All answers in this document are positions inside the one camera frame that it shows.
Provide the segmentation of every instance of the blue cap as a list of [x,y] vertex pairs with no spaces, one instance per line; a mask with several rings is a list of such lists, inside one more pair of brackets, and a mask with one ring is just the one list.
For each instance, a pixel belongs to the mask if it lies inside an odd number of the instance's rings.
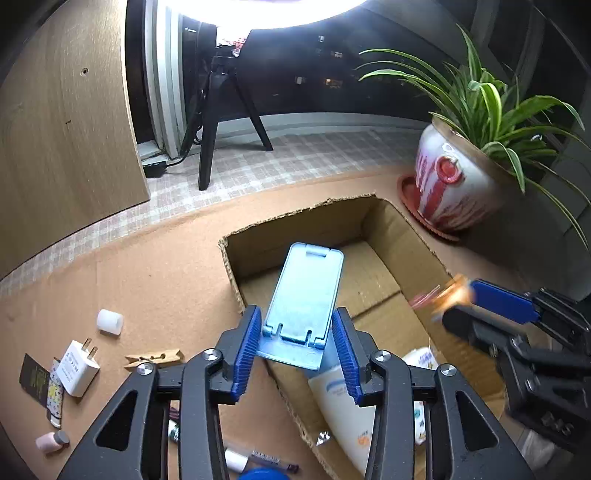
[[238,477],[238,480],[290,480],[290,478],[279,470],[256,468],[243,473]]

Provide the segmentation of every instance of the small bottle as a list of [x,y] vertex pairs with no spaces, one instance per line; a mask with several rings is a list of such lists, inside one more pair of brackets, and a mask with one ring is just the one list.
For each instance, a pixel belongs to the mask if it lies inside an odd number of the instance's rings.
[[64,448],[64,445],[68,445],[69,443],[70,439],[63,430],[46,433],[35,440],[35,445],[37,445],[37,448],[43,453],[56,452]]

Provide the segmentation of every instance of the white ceramic pot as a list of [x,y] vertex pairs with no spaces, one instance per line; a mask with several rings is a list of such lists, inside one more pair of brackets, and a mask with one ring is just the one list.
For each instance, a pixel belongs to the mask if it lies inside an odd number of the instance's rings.
[[419,214],[435,228],[468,228],[499,209],[510,177],[468,140],[433,118],[415,163]]

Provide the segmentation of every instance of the metal screw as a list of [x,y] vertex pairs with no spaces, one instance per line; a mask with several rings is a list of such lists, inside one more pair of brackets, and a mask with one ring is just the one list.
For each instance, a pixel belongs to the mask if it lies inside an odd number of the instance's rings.
[[453,377],[457,372],[457,368],[454,367],[452,364],[443,364],[440,368],[441,373],[446,377]]
[[149,362],[146,362],[144,364],[139,364],[138,365],[138,373],[140,375],[149,375],[153,371],[154,371],[154,364],[151,364]]
[[374,358],[378,362],[387,362],[388,360],[390,360],[392,358],[392,354],[390,352],[388,352],[387,350],[378,350],[377,352],[374,353]]
[[208,348],[207,350],[205,350],[203,353],[203,358],[205,360],[207,360],[208,362],[212,362],[214,360],[217,360],[218,358],[220,358],[222,356],[221,352],[219,350],[216,350],[215,348]]

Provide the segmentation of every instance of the wooden panel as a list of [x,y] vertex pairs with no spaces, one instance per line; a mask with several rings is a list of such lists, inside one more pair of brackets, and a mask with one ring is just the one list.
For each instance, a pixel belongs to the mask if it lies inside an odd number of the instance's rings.
[[69,0],[0,87],[0,277],[148,200],[124,69],[125,0]]

